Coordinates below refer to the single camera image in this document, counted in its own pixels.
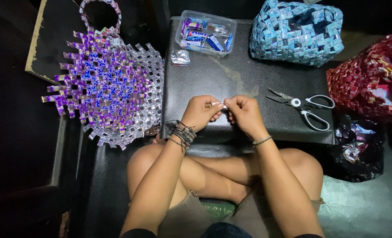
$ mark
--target scissor blade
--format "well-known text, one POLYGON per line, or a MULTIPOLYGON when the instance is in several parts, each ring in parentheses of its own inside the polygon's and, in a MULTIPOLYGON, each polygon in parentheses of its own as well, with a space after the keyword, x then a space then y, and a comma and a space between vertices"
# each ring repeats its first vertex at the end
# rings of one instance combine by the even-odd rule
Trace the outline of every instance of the scissor blade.
POLYGON ((267 96, 267 98, 270 98, 272 100, 276 100, 278 102, 288 102, 289 101, 289 99, 283 98, 283 97, 267 96))
POLYGON ((276 95, 282 96, 282 97, 285 98, 285 99, 293 99, 292 97, 290 97, 290 96, 287 95, 287 94, 281 93, 281 92, 279 92, 279 91, 275 91, 274 89, 271 89, 271 88, 270 88, 270 90, 271 90, 271 92, 275 93, 276 95))

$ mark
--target person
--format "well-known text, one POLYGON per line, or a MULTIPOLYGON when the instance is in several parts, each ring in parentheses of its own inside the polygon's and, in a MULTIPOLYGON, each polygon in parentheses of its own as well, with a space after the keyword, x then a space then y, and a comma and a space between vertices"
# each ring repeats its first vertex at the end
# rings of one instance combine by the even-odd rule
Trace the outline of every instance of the person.
POLYGON ((318 161, 297 149, 278 149, 264 126, 257 100, 224 100, 228 119, 254 141, 242 157, 185 155, 192 132, 222 115, 212 96, 193 97, 167 141, 140 148, 127 165, 130 207, 121 238, 324 237, 317 219, 323 172, 318 161), (256 177, 261 182, 254 184, 256 177), (213 223, 198 197, 238 205, 213 223))

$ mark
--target scissors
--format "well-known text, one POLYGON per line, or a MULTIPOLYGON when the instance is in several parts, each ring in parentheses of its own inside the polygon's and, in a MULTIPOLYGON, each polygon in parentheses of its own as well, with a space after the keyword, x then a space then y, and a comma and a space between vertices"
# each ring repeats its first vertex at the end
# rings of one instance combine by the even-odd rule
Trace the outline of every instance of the scissors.
POLYGON ((317 130, 317 131, 326 131, 326 130, 330 129, 330 124, 329 124, 326 120, 320 118, 319 116, 313 114, 313 113, 310 112, 310 111, 307 111, 307 109, 305 108, 305 106, 313 106, 313 107, 317 107, 317 108, 332 109, 332 108, 334 108, 335 103, 334 103, 334 101, 333 101, 331 98, 329 98, 329 97, 327 97, 327 96, 325 96, 325 95, 315 95, 315 96, 313 96, 313 97, 306 98, 306 99, 304 99, 304 100, 300 100, 300 99, 298 99, 298 98, 290 97, 289 95, 286 95, 286 94, 284 94, 284 93, 275 91, 275 90, 273 90, 273 89, 270 89, 270 90, 271 90, 271 92, 275 93, 276 95, 279 95, 279 97, 275 97, 275 96, 270 97, 270 96, 267 96, 267 98, 270 98, 270 99, 275 100, 275 101, 278 101, 278 102, 287 102, 287 105, 290 105, 290 106, 292 106, 292 107, 298 109, 298 110, 301 112, 302 116, 305 118, 305 121, 308 123, 308 125, 309 125, 312 129, 317 130), (314 98, 324 98, 324 99, 326 99, 328 102, 331 103, 331 106, 313 102, 312 100, 313 100, 314 98), (316 127, 315 127, 314 125, 312 125, 312 123, 309 121, 308 116, 313 116, 313 117, 315 117, 315 118, 316 118, 319 122, 321 122, 323 125, 326 125, 326 129, 316 128, 316 127))

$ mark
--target person's left hand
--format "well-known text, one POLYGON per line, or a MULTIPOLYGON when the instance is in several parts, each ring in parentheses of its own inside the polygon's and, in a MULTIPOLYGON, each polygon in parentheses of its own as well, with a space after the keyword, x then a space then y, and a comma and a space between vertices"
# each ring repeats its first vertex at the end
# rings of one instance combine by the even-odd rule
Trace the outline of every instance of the person's left hand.
POLYGON ((209 121, 215 121, 221 116, 221 109, 224 104, 212 105, 213 102, 220 102, 210 95, 196 96, 190 99, 186 111, 184 111, 181 122, 192 127, 194 132, 202 130, 209 121))

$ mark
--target person's right hand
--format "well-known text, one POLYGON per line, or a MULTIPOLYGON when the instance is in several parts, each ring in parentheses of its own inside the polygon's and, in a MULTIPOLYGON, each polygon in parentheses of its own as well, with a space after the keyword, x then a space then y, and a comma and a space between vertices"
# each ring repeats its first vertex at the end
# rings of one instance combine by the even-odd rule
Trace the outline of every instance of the person's right hand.
POLYGON ((229 110, 231 123, 237 123, 253 141, 261 141, 269 136, 256 99, 237 95, 232 99, 226 98, 224 104, 229 110))

